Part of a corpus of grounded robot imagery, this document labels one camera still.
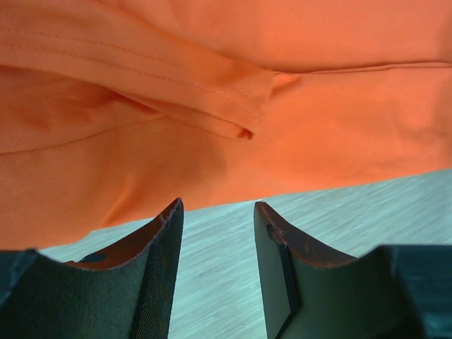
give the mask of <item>wooden floor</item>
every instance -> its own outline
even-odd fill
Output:
[[[264,199],[294,225],[360,256],[381,243],[452,244],[452,171]],[[265,339],[254,202],[186,213],[170,339]],[[80,260],[143,225],[96,231],[42,252]]]

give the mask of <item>curved edge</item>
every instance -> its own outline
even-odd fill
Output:
[[[267,224],[268,235],[277,243],[287,246],[292,255],[307,265],[331,268],[357,260],[296,228],[267,203],[256,203],[255,211]]]
[[[174,200],[159,215],[135,232],[91,254],[106,256],[105,260],[92,263],[68,261],[64,265],[84,270],[111,270],[129,265],[130,261],[152,246],[176,213],[184,213],[184,204],[180,198]]]
[[[182,246],[184,211],[180,207],[163,215],[163,226],[152,240],[130,338],[147,337],[149,328],[158,328],[159,338],[168,336]],[[159,306],[150,308],[150,304]]]

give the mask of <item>orange shirt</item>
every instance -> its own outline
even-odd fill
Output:
[[[452,165],[452,1],[0,0],[0,248]]]

